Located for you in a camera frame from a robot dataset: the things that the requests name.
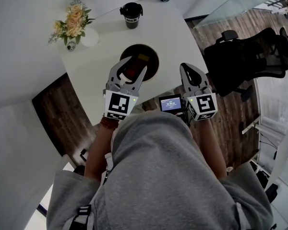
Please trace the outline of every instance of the white table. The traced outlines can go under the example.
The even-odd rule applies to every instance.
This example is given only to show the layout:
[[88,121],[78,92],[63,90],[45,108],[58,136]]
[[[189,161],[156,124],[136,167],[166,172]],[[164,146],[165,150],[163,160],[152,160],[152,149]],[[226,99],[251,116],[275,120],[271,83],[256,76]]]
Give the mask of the white table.
[[99,123],[104,113],[102,90],[110,69],[131,45],[148,45],[159,57],[158,72],[141,85],[137,104],[181,85],[179,66],[182,62],[208,72],[193,35],[171,1],[143,0],[138,3],[142,5],[144,15],[133,30],[127,28],[124,17],[116,9],[89,25],[99,34],[96,46],[87,48],[79,44],[73,52],[68,52],[63,42],[59,42],[60,56],[92,125]]

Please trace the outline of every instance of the cup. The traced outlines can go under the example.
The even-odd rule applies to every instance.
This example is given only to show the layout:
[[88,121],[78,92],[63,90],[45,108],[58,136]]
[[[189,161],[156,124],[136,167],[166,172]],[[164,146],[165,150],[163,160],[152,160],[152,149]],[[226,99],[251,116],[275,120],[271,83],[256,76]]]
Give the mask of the cup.
[[125,17],[127,27],[134,29],[139,24],[140,15],[143,16],[143,8],[138,3],[129,2],[120,8],[120,14]]

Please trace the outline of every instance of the wooden floor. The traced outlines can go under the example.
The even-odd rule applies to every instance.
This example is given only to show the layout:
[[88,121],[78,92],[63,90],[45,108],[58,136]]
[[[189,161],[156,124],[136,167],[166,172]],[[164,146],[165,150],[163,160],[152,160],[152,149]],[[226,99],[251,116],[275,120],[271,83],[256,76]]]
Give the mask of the wooden floor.
[[[195,22],[188,26],[203,51],[215,43],[224,30],[236,30],[240,38],[247,38],[272,27],[276,32],[282,26],[288,31],[288,22],[283,15],[266,11],[252,10],[235,19],[215,23],[198,29],[192,29]],[[253,81],[245,82],[246,89]],[[183,93],[182,86],[163,94]],[[217,139],[226,159],[227,166],[237,167],[249,160],[258,148],[258,134],[250,130],[241,135],[240,123],[249,124],[258,116],[256,94],[243,103],[240,94],[231,93],[226,97],[217,96],[218,113],[212,118]],[[97,126],[92,126],[76,96],[67,74],[64,74],[37,97],[33,99],[34,107],[52,142],[60,153],[67,153],[76,164],[84,164],[80,158],[82,149],[88,149],[95,138]],[[141,113],[158,108],[157,97],[136,106],[134,112]],[[197,123],[192,124],[192,133],[200,145]]]

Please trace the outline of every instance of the cable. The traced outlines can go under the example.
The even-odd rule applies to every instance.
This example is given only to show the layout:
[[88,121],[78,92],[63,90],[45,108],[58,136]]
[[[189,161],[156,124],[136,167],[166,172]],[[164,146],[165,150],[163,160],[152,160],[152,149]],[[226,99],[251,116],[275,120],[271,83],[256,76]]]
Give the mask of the cable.
[[276,147],[272,146],[272,145],[271,145],[271,144],[269,144],[269,143],[266,143],[266,142],[263,142],[263,141],[259,141],[259,142],[261,142],[261,143],[264,143],[264,144],[267,144],[267,145],[270,145],[271,147],[273,147],[273,148],[275,148],[275,149],[277,150],[277,148],[276,148]]
[[270,141],[269,138],[268,138],[267,136],[264,136],[264,135],[263,135],[262,133],[260,133],[260,132],[259,132],[259,134],[261,134],[261,135],[262,135],[263,137],[265,137],[268,141]]

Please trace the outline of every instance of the white vase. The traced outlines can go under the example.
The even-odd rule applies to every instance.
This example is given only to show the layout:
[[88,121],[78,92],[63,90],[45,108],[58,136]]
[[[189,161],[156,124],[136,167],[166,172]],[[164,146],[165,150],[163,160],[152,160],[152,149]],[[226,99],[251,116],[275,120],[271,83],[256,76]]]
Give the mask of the white vase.
[[95,46],[99,40],[98,33],[93,28],[89,28],[89,27],[86,27],[84,32],[85,32],[85,36],[81,37],[80,42],[86,47]]

